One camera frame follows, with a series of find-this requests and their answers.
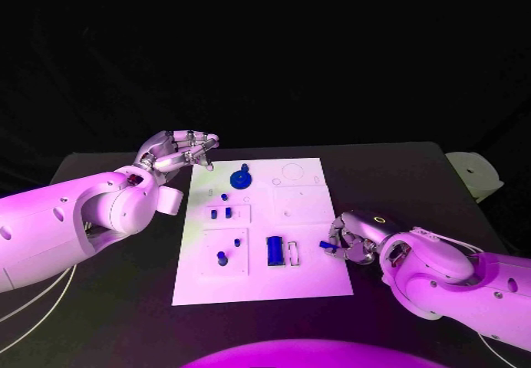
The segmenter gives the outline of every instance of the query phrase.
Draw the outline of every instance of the cable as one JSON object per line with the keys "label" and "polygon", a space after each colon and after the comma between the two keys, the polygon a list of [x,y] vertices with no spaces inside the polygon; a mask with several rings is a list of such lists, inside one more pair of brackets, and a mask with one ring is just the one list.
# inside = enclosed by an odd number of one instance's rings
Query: cable
{"label": "cable", "polygon": [[45,316],[41,318],[40,322],[37,323],[37,325],[31,328],[31,330],[0,350],[0,354],[11,348],[14,347],[21,340],[31,334],[31,332],[40,327],[40,325],[43,324],[43,322],[45,321],[45,319],[48,318],[48,316],[51,315],[56,307],[58,306],[61,299],[64,298],[64,294],[67,293],[67,290],[70,289],[70,283],[73,281],[73,277],[74,277],[74,272],[76,272],[76,268],[79,267],[79,265],[76,264],[73,267],[73,273],[70,274],[70,282],[67,283],[66,287],[64,287],[64,292],[60,295],[58,301],[56,302],[53,308],[50,309],[48,313],[45,314]]}
{"label": "cable", "polygon": [[66,270],[66,272],[63,273],[63,275],[56,280],[54,284],[43,291],[43,293],[21,308],[18,308],[11,314],[8,314],[6,316],[4,316],[0,318],[0,322],[4,322],[9,317],[15,316],[32,303],[35,303],[35,301],[53,290],[53,287],[64,279],[64,276],[68,274],[68,272],[70,272],[71,269],[73,268],[70,268],[68,270]]}
{"label": "cable", "polygon": [[504,362],[507,363],[509,366],[511,366],[513,368],[517,368],[517,366],[514,366],[507,360],[506,358],[496,352],[496,350],[493,349],[491,345],[488,344],[488,342],[484,339],[483,334],[478,332],[481,341],[484,341],[484,344],[487,345],[487,347],[491,349],[491,352],[504,360]]}

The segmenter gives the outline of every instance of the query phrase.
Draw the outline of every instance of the robotic hand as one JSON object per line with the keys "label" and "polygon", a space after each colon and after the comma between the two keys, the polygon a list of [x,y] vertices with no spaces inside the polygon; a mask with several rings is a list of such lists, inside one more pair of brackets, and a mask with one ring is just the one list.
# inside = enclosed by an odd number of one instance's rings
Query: robotic hand
{"label": "robotic hand", "polygon": [[155,211],[177,215],[184,193],[164,184],[184,166],[214,170],[207,151],[219,145],[214,134],[164,131],[131,166],[0,199],[0,292],[45,280],[139,233]]}
{"label": "robotic hand", "polygon": [[363,265],[380,255],[382,279],[419,317],[448,316],[484,336],[531,351],[530,259],[487,253],[422,228],[408,231],[386,216],[364,211],[335,219],[322,247],[328,255]]}

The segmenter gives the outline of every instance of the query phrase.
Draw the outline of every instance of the blue object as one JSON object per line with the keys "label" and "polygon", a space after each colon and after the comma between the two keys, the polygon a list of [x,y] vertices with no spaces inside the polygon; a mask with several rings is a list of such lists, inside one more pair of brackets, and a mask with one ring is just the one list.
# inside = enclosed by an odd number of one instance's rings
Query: blue object
{"label": "blue object", "polygon": [[320,243],[320,246],[322,247],[322,248],[334,248],[334,249],[340,249],[340,246],[338,245],[334,245],[334,244],[331,244],[331,243],[328,243],[327,241],[322,241],[321,243]]}
{"label": "blue object", "polygon": [[226,256],[224,251],[219,251],[219,264],[220,266],[226,266],[230,263],[230,259]]}
{"label": "blue object", "polygon": [[283,252],[283,237],[269,237],[269,266],[283,266],[285,252]]}
{"label": "blue object", "polygon": [[242,166],[242,170],[234,172],[230,176],[230,184],[236,189],[246,189],[253,182],[253,177],[250,174],[250,167],[247,163]]}

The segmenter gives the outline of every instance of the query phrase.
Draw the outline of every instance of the black tabletop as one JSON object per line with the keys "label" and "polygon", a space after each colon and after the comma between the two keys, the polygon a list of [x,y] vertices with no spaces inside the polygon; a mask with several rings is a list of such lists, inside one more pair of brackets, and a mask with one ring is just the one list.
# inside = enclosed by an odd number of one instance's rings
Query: black tabletop
{"label": "black tabletop", "polygon": [[[54,182],[113,171],[135,156],[73,154]],[[301,157],[321,158],[337,215],[350,209],[377,209],[412,226],[506,253],[436,144],[211,151],[216,161]],[[382,281],[377,263],[348,263],[354,296],[172,307],[191,176],[188,167],[169,183],[185,192],[180,214],[158,213],[139,235],[80,264],[64,300],[28,338],[0,355],[2,366],[175,367],[230,347],[295,338],[369,343],[455,367],[504,366],[460,322],[447,317],[425,320],[405,309]],[[53,281],[0,294],[0,316]],[[45,315],[64,283],[2,323],[0,349]],[[529,365],[531,353],[490,342],[513,364]]]}

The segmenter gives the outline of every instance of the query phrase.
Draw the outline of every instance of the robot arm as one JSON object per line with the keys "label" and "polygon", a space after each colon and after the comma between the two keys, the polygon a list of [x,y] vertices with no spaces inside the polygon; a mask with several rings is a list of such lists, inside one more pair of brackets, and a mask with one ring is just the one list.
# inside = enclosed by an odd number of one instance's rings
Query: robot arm
{"label": "robot arm", "polygon": [[[465,255],[451,243],[474,254]],[[405,231],[386,216],[361,211],[337,218],[324,248],[360,264],[380,255],[382,279],[418,316],[448,316],[531,351],[531,260],[485,253],[422,228]]]}
{"label": "robot arm", "polygon": [[177,215],[184,194],[164,184],[184,166],[214,169],[207,151],[219,144],[214,134],[161,132],[131,166],[0,199],[0,292],[93,257],[146,228],[157,211]]}

